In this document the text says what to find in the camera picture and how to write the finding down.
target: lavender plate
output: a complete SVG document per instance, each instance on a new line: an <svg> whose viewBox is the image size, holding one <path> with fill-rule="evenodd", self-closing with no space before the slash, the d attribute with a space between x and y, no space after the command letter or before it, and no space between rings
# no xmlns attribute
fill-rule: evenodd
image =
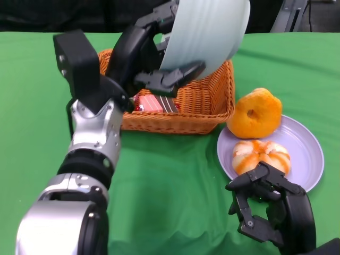
<svg viewBox="0 0 340 255"><path fill-rule="evenodd" d="M259 139L273 141L284 146L291 157L292 169L286 178L302 186L307 192L315 187L324 171L324 154L315 136L301 123L282 115L280 127L269 137ZM232 167L233 148L241 139L226 127L217 141L219 162L232 180L237 177Z"/></svg>

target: orange wicker basket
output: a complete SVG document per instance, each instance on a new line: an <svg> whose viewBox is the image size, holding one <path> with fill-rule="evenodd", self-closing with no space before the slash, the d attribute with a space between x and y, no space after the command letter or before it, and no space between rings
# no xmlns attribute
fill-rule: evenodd
<svg viewBox="0 0 340 255"><path fill-rule="evenodd" d="M104 74L112 50L99 53ZM142 90L140 95L150 94ZM233 65L226 61L215 73L179 89L175 103L180 113L125 113L122 129L172 134L207 134L234 113L235 84Z"/></svg>

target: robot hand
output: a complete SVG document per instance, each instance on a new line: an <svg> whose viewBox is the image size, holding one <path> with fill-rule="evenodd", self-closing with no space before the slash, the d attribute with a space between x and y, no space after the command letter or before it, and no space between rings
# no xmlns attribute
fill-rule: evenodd
<svg viewBox="0 0 340 255"><path fill-rule="evenodd" d="M339 254L339 239L316 249L316 228L306 191L289 182L284 173L267 163L244 173L227 186L233 192L230 215L237 214L238 232L258 242L270 241L282 255ZM268 220L252 216L248 198L269 202Z"/></svg>

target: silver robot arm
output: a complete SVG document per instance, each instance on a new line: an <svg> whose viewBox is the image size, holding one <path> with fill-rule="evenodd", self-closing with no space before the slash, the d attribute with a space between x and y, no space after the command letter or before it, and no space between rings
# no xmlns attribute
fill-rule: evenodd
<svg viewBox="0 0 340 255"><path fill-rule="evenodd" d="M195 61L159 70L167 43L155 45L153 38L171 32L178 4L169 1L129 27L105 75L80 30L53 36L58 69L72 96L66 107L72 142L57 176L20 223L16 255L107 254L108 190L121 148L123 113L134 110L130 98L143 88L176 97L205 69L204 62Z"/></svg>
<svg viewBox="0 0 340 255"><path fill-rule="evenodd" d="M114 169L122 117L112 100L96 115L77 100L72 105L75 131L66 158L87 150L104 155L102 166ZM22 219L15 254L107 254L108 202L108 189L97 179L77 172L58 174Z"/></svg>

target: green tablecloth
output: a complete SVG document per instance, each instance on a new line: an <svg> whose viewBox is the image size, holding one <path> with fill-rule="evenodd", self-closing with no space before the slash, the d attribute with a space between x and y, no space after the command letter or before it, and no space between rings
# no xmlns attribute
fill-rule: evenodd
<svg viewBox="0 0 340 255"><path fill-rule="evenodd" d="M118 35L90 34L97 51ZM339 237L340 34L247 35L233 58L236 97L268 88L309 128L325 171L309 193L321 245ZM70 143L66 81L51 34L0 33L0 250L13 254L19 222L56 174ZM109 254L278 254L237 232L217 137L124 132L109 191ZM265 216L265 205L250 203Z"/></svg>

